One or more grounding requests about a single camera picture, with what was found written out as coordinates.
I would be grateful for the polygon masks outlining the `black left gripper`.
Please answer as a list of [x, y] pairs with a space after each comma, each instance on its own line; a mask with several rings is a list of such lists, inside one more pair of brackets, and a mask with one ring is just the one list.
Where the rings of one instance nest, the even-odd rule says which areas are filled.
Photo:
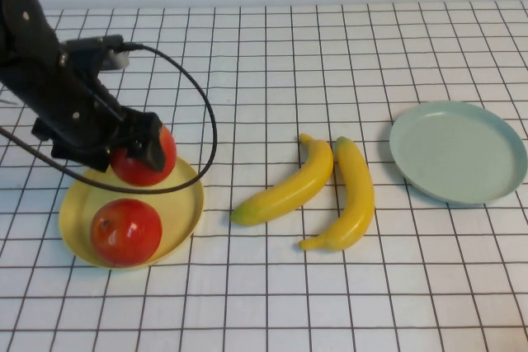
[[166, 156], [161, 121], [122, 106], [102, 84], [101, 71], [125, 67], [132, 45], [60, 45], [7, 60], [7, 86], [38, 116], [35, 135], [53, 140], [52, 158], [96, 171], [110, 165], [107, 149], [160, 172]]

